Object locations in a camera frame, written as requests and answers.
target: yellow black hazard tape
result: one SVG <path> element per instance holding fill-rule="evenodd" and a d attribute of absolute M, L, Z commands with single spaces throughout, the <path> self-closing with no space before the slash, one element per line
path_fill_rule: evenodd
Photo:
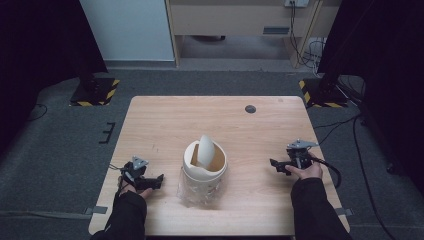
<path fill-rule="evenodd" d="M 118 87 L 118 83 L 120 80 L 118 79 L 102 79 L 99 81 L 101 83 L 101 94 L 100 98 L 96 100 L 92 100 L 91 96 L 81 96 L 81 97 L 74 97 L 71 102 L 70 106 L 101 106 L 101 105 L 108 105 L 110 101 L 112 100 L 113 95 L 115 94 L 116 88 Z"/>
<path fill-rule="evenodd" d="M 302 89 L 302 93 L 303 93 L 307 107 L 347 107 L 346 103 L 335 103 L 335 102 L 316 103 L 314 99 L 311 97 L 311 94 L 309 93 L 305 82 L 301 80 L 299 81 L 299 85 L 300 85 L 300 88 Z"/>

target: gray floor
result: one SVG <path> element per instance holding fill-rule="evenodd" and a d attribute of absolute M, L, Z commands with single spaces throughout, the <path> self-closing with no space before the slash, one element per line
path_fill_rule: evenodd
<path fill-rule="evenodd" d="M 88 239 L 89 216 L 113 154 L 126 109 L 134 95 L 299 95 L 298 81 L 314 77 L 312 69 L 293 69 L 281 39 L 227 37 L 224 41 L 187 38 L 178 68 L 110 69 L 121 80 L 109 106 L 69 107 L 78 84 L 70 79 L 40 93 L 48 107 L 28 122 L 0 162 L 0 211 L 58 212 L 76 219 L 37 216 L 0 218 L 0 239 Z M 357 89 L 362 79 L 351 77 Z M 347 108 L 309 108 L 314 127 L 349 119 Z M 32 117 L 41 116 L 36 107 Z M 110 143 L 101 145 L 106 122 L 116 122 Z M 387 158 L 366 126 L 356 123 L 356 137 L 376 209 L 396 239 L 423 239 L 424 201 L 407 176 L 386 172 Z M 365 187 L 355 147 L 353 122 L 317 128 L 326 161 L 342 173 L 338 194 L 354 211 L 348 217 L 354 239 L 390 239 L 380 226 Z"/>

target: black cable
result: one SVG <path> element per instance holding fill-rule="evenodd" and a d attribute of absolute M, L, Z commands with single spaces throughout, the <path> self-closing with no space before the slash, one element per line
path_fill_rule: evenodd
<path fill-rule="evenodd" d="M 319 145 L 321 145 L 329 136 L 330 136 L 330 134 L 334 131 L 334 130 L 336 130 L 338 127 L 340 127 L 342 124 L 345 124 L 345 123 L 348 123 L 348 122 L 350 122 L 350 121 L 352 121 L 352 120 L 354 120 L 354 119 L 356 119 L 357 117 L 359 117 L 361 115 L 361 113 L 360 114 L 358 114 L 358 115 L 356 115 L 356 116 L 354 116 L 354 117 L 351 117 L 351 118 L 349 118 L 348 120 L 345 120 L 345 121 L 342 121 L 342 122 L 335 122 L 335 123 L 331 123 L 331 124 L 328 124 L 328 125 L 323 125 L 323 126 L 317 126 L 317 127 L 314 127 L 314 129 L 317 129 L 317 128 L 323 128 L 323 127 L 331 127 L 331 126 L 335 126 L 333 129 L 331 129 L 330 130 L 330 132 L 328 132 L 327 133 L 327 135 L 324 137 L 324 139 L 322 139 L 321 140 L 321 142 L 319 142 Z"/>
<path fill-rule="evenodd" d="M 354 137 L 354 140 L 355 140 L 355 146 L 356 146 L 356 151 L 357 151 L 358 157 L 359 157 L 359 163 L 361 165 L 362 176 L 364 177 L 364 180 L 365 180 L 365 186 L 367 187 L 367 192 L 368 192 L 368 196 L 369 196 L 369 199 L 370 199 L 370 202 L 371 202 L 371 206 L 372 206 L 374 214 L 375 214 L 378 222 L 380 223 L 381 227 L 383 228 L 383 230 L 387 233 L 387 235 L 389 235 L 389 237 L 391 239 L 396 240 L 395 237 L 393 237 L 393 235 L 389 232 L 389 230 L 386 228 L 383 221 L 381 220 L 380 214 L 378 213 L 377 208 L 376 208 L 375 203 L 374 203 L 374 198 L 371 194 L 371 189 L 370 189 L 370 186 L 369 186 L 369 183 L 368 183 L 368 178 L 367 178 L 367 175 L 366 175 L 365 169 L 364 169 L 364 163 L 362 161 L 361 151 L 359 150 L 358 139 L 356 137 L 356 127 L 355 126 L 356 126 L 356 121 L 357 121 L 358 118 L 359 118 L 359 116 L 355 117 L 355 120 L 353 121 L 353 137 Z"/>
<path fill-rule="evenodd" d="M 310 160 L 312 160 L 314 162 L 319 162 L 319 163 L 327 166 L 331 170 L 333 170 L 337 174 L 337 183 L 335 185 L 335 188 L 338 188 L 340 186 L 340 184 L 342 183 L 342 174 L 340 173 L 340 171 L 336 167 L 334 167 L 333 165 L 331 165 L 328 162 L 326 162 L 322 159 L 319 159 L 319 158 L 310 158 Z"/>
<path fill-rule="evenodd" d="M 308 66 L 308 62 L 310 61 L 310 59 L 308 59 L 306 62 L 303 60 L 303 57 L 301 56 L 301 54 L 299 53 L 299 50 L 297 49 L 297 41 L 296 38 L 294 36 L 294 20 L 296 17 L 296 4 L 295 1 L 290 1 L 290 5 L 291 5 L 291 18 L 290 18 L 290 43 L 292 44 L 292 47 L 294 48 L 294 50 L 296 51 L 296 58 L 297 58 L 297 63 L 299 64 L 303 64 L 308 68 L 313 68 L 311 66 Z M 315 15 L 317 14 L 318 8 L 315 9 L 314 11 L 314 15 L 313 17 L 315 17 Z"/>

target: power outlet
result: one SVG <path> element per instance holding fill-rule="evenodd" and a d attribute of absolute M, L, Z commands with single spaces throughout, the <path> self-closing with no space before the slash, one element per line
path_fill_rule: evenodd
<path fill-rule="evenodd" d="M 309 0 L 285 0 L 284 6 L 292 7 L 294 4 L 295 7 L 302 8 L 302 7 L 307 7 L 308 3 L 309 3 Z"/>

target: wooden table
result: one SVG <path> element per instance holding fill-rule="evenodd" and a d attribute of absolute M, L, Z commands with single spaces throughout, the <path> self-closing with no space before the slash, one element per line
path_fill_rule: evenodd
<path fill-rule="evenodd" d="M 247 113 L 248 105 L 256 112 Z M 202 134 L 227 154 L 226 190 L 215 206 L 188 207 L 177 197 L 183 154 Z M 294 235 L 290 191 L 297 178 L 277 173 L 269 159 L 289 161 L 286 146 L 298 138 L 317 141 L 299 97 L 139 96 L 131 101 L 111 164 L 122 167 L 137 155 L 149 161 L 145 177 L 165 174 L 162 188 L 147 199 L 147 235 Z M 323 158 L 319 147 L 311 152 Z M 340 208 L 329 171 L 323 170 L 328 199 Z M 91 234 L 111 214 L 119 174 L 107 171 L 97 206 L 108 210 L 93 214 Z M 349 231 L 346 217 L 340 219 Z"/>

